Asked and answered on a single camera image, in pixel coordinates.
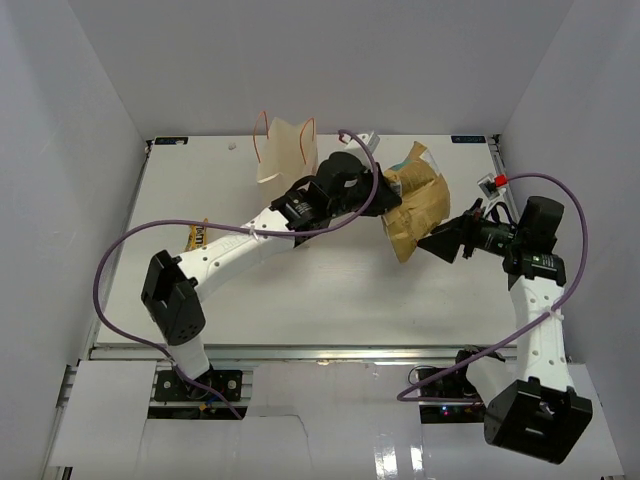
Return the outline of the large tan chip bag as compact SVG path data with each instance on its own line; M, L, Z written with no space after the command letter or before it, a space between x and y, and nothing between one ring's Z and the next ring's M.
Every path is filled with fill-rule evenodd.
M382 216L384 231L400 263L406 263L418 241L450 215L448 184L429 148L415 141L404 161L383 173L401 204Z

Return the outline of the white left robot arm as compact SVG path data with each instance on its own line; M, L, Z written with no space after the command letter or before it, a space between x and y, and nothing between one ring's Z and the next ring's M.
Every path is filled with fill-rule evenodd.
M201 338L206 324L203 300L240 273L298 247L334 219L355 212L377 217L400 203L398 189L380 170L364 166L347 151L334 152L315 174L294 182L247 222L242 232L176 257L167 251L154 255L141 301L180 370L180 391L199 399L211 387L210 361Z

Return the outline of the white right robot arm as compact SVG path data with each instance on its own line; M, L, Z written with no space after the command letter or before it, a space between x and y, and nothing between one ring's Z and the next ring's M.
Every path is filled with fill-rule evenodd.
M447 262L468 259L477 250L499 256L522 333L514 341L514 369L497 351L479 358L479 348L467 348L456 357L462 367L422 374L421 394L478 402L488 444L551 464L564 462L593 416L591 401L575 390L565 355L558 306L565 294L565 263L553 251L563 213L561 203L531 196L518 222L500 221L476 200L418 243Z

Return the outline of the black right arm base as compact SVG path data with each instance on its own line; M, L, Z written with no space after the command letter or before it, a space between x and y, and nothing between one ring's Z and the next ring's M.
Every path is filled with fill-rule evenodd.
M454 372L420 389L420 396L435 398L419 407L423 425L480 424L485 406L464 373Z

